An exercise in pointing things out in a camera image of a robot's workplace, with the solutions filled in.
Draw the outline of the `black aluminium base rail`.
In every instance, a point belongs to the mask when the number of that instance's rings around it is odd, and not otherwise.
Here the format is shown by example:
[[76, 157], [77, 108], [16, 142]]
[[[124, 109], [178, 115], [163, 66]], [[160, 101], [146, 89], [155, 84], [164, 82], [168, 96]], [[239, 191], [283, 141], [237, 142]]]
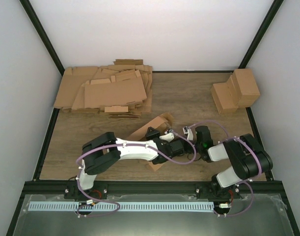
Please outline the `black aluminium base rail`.
[[[241, 194], [248, 194], [249, 188], [242, 184], [238, 187], [229, 187], [226, 190], [214, 192], [211, 184], [206, 181], [95, 181], [91, 190], [86, 194], [101, 199], [108, 196], [123, 195], [160, 195], [180, 194], [193, 195], [198, 199], [224, 200], [233, 194], [239, 198]], [[86, 197], [78, 189], [74, 180], [38, 180], [24, 184], [20, 198], [25, 195], [62, 195], [65, 199], [84, 200]]]

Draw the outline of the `brown cardboard box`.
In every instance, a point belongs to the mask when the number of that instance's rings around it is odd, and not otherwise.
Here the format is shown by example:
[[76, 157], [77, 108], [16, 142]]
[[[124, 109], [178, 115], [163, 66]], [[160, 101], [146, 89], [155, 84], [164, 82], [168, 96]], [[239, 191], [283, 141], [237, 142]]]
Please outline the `brown cardboard box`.
[[[153, 138], [158, 138], [164, 135], [164, 132], [172, 126], [172, 123], [173, 117], [170, 113], [161, 114], [133, 132], [125, 140], [148, 141]], [[123, 160], [138, 160], [141, 163], [145, 163], [146, 166], [154, 172], [163, 165], [163, 162], [155, 161], [153, 164], [152, 160], [141, 159], [140, 157], [124, 157]]]

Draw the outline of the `black right frame post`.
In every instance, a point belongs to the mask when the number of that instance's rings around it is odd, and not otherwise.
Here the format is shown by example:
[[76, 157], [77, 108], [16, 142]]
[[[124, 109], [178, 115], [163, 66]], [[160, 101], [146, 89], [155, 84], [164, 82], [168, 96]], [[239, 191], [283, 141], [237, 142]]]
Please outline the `black right frame post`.
[[282, 6], [284, 0], [274, 0], [267, 11], [257, 33], [255, 34], [245, 56], [243, 57], [239, 69], [245, 69], [252, 58], [253, 54], [255, 53], [257, 47], [259, 46], [261, 40], [263, 39], [265, 33], [267, 32], [268, 28], [270, 27], [273, 19], [275, 18], [276, 14], [278, 13], [280, 7]]

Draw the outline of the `tall folded cardboard box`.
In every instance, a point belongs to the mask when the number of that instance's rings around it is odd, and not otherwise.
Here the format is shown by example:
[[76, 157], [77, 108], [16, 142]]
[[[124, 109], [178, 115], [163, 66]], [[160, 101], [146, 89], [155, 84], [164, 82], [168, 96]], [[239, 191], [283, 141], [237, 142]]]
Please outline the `tall folded cardboard box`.
[[227, 81], [233, 103], [239, 108], [250, 107], [260, 96], [251, 69], [236, 69]]

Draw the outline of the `black frame post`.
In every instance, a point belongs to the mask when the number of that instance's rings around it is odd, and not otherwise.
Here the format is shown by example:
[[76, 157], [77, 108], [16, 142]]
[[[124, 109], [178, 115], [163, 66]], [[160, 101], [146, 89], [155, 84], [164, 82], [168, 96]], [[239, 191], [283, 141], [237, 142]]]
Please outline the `black frame post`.
[[29, 0], [19, 0], [61, 76], [65, 69]]
[[239, 69], [245, 69], [252, 58], [253, 54], [255, 53], [257, 47], [259, 46], [261, 40], [263, 39], [265, 33], [267, 32], [268, 28], [270, 27], [273, 19], [275, 18], [276, 14], [278, 13], [280, 7], [282, 6], [284, 0], [274, 0], [267, 11], [257, 33], [255, 34], [245, 56], [243, 57]]

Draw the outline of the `stack of flat cardboard blanks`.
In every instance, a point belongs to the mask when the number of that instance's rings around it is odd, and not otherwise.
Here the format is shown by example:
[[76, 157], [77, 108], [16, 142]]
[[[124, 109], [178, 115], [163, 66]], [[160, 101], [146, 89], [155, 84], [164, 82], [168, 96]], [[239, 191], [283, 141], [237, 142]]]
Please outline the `stack of flat cardboard blanks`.
[[72, 113], [105, 113], [138, 118], [152, 111], [153, 67], [141, 59], [65, 69], [54, 108]]

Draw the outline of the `black left frame post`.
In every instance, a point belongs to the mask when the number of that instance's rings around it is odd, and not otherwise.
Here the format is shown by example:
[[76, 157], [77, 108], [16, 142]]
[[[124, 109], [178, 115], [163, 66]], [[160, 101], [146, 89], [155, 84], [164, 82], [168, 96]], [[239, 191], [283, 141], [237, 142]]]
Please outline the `black left frame post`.
[[19, 0], [61, 76], [65, 69], [29, 0]]

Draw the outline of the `low folded cardboard box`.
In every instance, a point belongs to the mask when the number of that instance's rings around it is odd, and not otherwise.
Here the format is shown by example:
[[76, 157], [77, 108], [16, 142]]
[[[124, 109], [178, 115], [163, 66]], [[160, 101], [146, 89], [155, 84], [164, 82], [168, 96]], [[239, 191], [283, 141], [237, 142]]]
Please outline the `low folded cardboard box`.
[[226, 83], [213, 84], [211, 94], [219, 114], [234, 113], [237, 111], [238, 107], [234, 104]]

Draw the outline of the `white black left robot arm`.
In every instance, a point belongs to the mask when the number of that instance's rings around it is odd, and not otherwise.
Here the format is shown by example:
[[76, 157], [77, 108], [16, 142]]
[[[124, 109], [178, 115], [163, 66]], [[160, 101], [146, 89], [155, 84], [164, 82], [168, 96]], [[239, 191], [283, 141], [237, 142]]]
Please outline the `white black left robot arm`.
[[82, 155], [76, 160], [80, 173], [76, 193], [83, 199], [93, 193], [93, 185], [98, 174], [105, 172], [120, 160], [140, 159], [153, 165], [172, 161], [176, 156], [197, 154], [192, 143], [192, 132], [186, 130], [187, 138], [177, 135], [172, 129], [162, 134], [149, 127], [145, 141], [130, 141], [117, 138], [113, 132], [106, 132], [82, 146]]

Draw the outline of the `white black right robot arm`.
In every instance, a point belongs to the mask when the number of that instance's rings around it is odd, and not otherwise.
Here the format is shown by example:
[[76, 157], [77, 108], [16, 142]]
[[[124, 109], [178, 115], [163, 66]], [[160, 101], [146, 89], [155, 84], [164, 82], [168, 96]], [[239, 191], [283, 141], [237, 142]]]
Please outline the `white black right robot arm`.
[[216, 198], [222, 198], [235, 184], [260, 176], [273, 168], [273, 161], [264, 148], [251, 134], [229, 138], [217, 145], [211, 138], [207, 126], [195, 128], [196, 139], [190, 126], [183, 127], [186, 138], [195, 146], [200, 158], [206, 162], [229, 160], [231, 166], [212, 177], [210, 192]]

